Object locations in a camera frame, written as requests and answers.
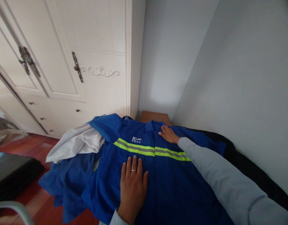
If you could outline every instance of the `right hand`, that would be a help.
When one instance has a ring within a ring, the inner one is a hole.
[[[167,126],[162,126],[162,133],[159,132],[159,135],[162,136],[167,142],[178,144],[180,137],[178,137],[171,128]]]
[[[132,225],[143,206],[148,187],[148,171],[142,178],[143,165],[139,158],[137,169],[137,157],[134,155],[131,165],[131,157],[124,162],[121,171],[120,195],[121,203],[117,211],[123,221]]]

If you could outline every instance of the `black mattress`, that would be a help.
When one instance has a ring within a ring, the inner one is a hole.
[[[274,200],[288,211],[288,195],[271,178],[269,178],[269,176],[264,171],[252,163],[247,157],[239,153],[230,140],[214,132],[189,128],[187,129],[202,132],[214,142],[226,143],[224,158],[228,160],[232,165],[234,165],[244,175],[253,180],[261,190],[267,193],[270,199]]]
[[[34,158],[0,152],[0,202],[13,200],[43,169]]]

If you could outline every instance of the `yellow reflective stripe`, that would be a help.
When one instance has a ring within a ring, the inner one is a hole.
[[[175,152],[167,148],[161,147],[150,147],[143,145],[136,145],[126,142],[125,140],[119,138],[114,145],[118,146],[121,149],[124,149],[129,152],[138,153],[147,156],[166,156],[179,161],[191,161],[185,152]]]
[[[115,142],[114,145],[118,146],[119,148],[121,149],[124,149],[124,150],[127,150],[129,152],[133,152],[133,153],[138,153],[138,154],[142,154],[142,155],[148,155],[148,156],[154,156],[155,157],[155,154],[153,152],[144,152],[144,151],[141,151],[141,150],[137,150],[137,149],[132,149],[132,148],[128,148],[118,142]]]
[[[163,151],[168,151],[168,152],[171,152],[173,154],[176,154],[176,155],[186,155],[185,152],[174,152],[170,149],[167,149],[167,148],[160,148],[160,147],[155,147],[155,149],[158,149],[158,150],[163,150]]]
[[[157,156],[167,156],[167,157],[179,160],[179,161],[191,161],[190,158],[172,156],[169,153],[155,152],[155,155],[157,155]]]
[[[135,145],[135,144],[128,143],[128,142],[124,141],[122,138],[119,138],[118,140],[124,142],[126,145],[129,145],[129,146],[138,147],[138,148],[143,148],[143,149],[155,150],[154,147],[143,146],[143,145]]]

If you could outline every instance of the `wooden floor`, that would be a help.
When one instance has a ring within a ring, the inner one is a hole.
[[[45,163],[49,151],[58,142],[58,139],[31,134],[20,140],[6,143],[0,146],[0,152],[23,155],[39,160],[45,170],[15,199],[22,203],[30,213],[36,225],[63,224],[63,208],[53,207],[54,197],[38,185],[40,177],[50,169],[50,163]],[[0,211],[0,224],[24,224],[21,218],[11,209]],[[97,225],[99,221],[94,218],[87,209],[74,221],[68,224],[91,224]]]

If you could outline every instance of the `ornate metal handle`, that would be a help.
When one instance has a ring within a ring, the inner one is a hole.
[[[22,60],[19,60],[20,64],[23,64],[24,66],[24,69],[25,69],[25,72],[27,73],[27,75],[30,75],[29,73],[29,69],[28,69],[28,66],[27,66],[27,63],[25,61],[25,57],[24,57],[24,53],[23,53],[23,50],[21,47],[18,47],[19,48],[19,52],[20,52],[20,56],[22,58]]]
[[[72,52],[72,56],[73,56],[73,60],[74,60],[74,63],[75,63],[75,67],[74,67],[74,69],[78,72],[79,79],[80,79],[81,82],[83,83],[84,80],[83,80],[83,78],[82,78],[81,70],[80,70],[80,68],[79,68],[79,65],[78,65],[78,62],[77,62],[77,58],[76,58],[74,52]]]
[[[32,57],[31,57],[30,53],[28,52],[27,48],[26,48],[26,47],[23,47],[23,49],[24,49],[25,54],[27,55],[27,58],[28,58],[28,62],[27,62],[27,63],[33,68],[33,70],[35,71],[35,73],[36,73],[39,77],[41,77],[41,76],[40,76],[40,73],[39,73],[39,71],[38,71],[38,68],[37,68],[37,66],[35,65],[34,60],[32,59]]]

